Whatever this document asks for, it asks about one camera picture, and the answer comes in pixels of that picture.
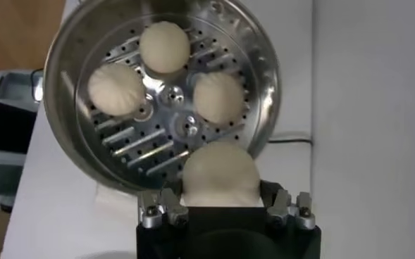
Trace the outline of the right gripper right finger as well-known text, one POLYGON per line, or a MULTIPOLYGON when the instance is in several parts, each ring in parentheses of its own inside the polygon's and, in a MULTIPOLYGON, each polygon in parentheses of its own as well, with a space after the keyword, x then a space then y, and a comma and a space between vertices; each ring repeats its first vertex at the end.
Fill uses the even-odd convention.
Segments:
POLYGON ((295 224, 299 229, 314 229, 316 218, 311 209, 311 195, 308 192, 300 192, 296 198, 296 203, 292 203, 291 195, 285 189, 276 192, 273 204, 267 208, 267 213, 282 223, 287 224, 289 217, 295 219, 295 224))

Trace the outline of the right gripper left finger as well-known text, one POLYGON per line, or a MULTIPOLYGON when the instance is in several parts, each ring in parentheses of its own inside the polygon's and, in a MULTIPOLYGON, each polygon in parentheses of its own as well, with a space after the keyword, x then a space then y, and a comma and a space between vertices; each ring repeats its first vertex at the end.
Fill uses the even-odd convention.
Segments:
POLYGON ((146 190, 138 193, 138 218, 146 229, 161 227, 165 222, 184 227, 189 220, 189 210, 180 204, 172 189, 146 190))

